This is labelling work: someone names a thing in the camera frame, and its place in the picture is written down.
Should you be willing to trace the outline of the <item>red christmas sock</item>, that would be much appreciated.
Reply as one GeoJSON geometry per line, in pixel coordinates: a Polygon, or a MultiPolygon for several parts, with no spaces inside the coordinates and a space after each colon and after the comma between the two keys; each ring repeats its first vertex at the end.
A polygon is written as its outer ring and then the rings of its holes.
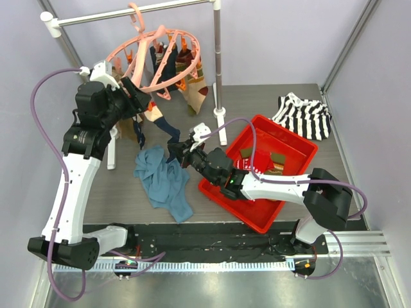
{"type": "Polygon", "coordinates": [[[271,152],[256,150],[254,154],[253,166],[256,173],[264,173],[265,171],[273,169],[274,163],[271,159],[271,152]]]}
{"type": "Polygon", "coordinates": [[[241,158],[235,162],[235,167],[241,170],[258,172],[256,163],[251,163],[250,158],[241,158]]]}

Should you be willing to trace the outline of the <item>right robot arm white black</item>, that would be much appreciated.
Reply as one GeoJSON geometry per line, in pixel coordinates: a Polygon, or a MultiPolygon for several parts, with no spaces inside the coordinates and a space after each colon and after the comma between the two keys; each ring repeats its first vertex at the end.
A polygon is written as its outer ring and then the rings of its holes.
{"type": "Polygon", "coordinates": [[[191,140],[169,143],[168,151],[182,165],[192,166],[220,193],[231,200],[279,200],[307,208],[290,237],[297,253],[307,252],[324,232],[343,231],[347,226],[352,190],[325,169],[315,168],[310,175],[254,175],[241,170],[220,148],[206,153],[191,140]]]}

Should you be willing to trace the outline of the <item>black white cuffed sock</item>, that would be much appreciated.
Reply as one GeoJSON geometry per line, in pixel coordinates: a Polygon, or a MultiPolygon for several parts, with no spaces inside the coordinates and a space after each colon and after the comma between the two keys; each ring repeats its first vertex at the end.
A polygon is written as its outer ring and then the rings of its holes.
{"type": "Polygon", "coordinates": [[[168,144],[176,144],[180,141],[180,130],[167,122],[155,101],[149,102],[148,108],[144,111],[144,116],[170,136],[168,144]]]}
{"type": "Polygon", "coordinates": [[[133,129],[134,129],[134,133],[137,137],[139,147],[142,150],[144,148],[144,145],[145,145],[145,142],[146,142],[146,137],[145,137],[145,135],[142,131],[141,124],[137,120],[137,117],[132,118],[132,123],[133,123],[133,129]]]}

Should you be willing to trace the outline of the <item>pink round clip hanger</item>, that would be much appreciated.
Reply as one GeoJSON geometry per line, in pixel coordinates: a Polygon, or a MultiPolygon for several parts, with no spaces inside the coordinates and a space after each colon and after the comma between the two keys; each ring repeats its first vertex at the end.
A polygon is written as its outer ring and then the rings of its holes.
{"type": "Polygon", "coordinates": [[[171,98],[172,90],[185,92],[192,83],[203,82],[198,39],[189,32],[164,25],[147,31],[139,7],[135,3],[128,7],[137,36],[107,57],[114,71],[144,92],[156,92],[164,99],[171,98]]]}

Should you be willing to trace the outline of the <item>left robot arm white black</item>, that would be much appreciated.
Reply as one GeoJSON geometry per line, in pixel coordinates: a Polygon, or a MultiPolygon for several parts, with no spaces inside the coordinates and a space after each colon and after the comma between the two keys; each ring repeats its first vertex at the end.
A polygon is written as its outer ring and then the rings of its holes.
{"type": "Polygon", "coordinates": [[[58,157],[65,164],[55,202],[41,236],[28,241],[28,251],[53,264],[80,270],[91,269],[96,259],[113,249],[132,255],[137,241],[129,227],[111,224],[83,233],[83,217],[92,181],[112,136],[111,129],[148,108],[150,95],[139,90],[128,77],[121,86],[89,81],[78,87],[74,122],[64,135],[58,157]]]}

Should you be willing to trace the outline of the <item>olive green orange-toe sock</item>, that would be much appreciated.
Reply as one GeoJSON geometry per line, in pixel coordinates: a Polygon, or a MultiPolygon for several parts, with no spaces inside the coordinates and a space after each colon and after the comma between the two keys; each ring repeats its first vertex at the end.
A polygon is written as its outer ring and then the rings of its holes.
{"type": "Polygon", "coordinates": [[[285,160],[286,157],[284,155],[278,153],[271,153],[264,174],[281,176],[284,171],[285,160]]]}

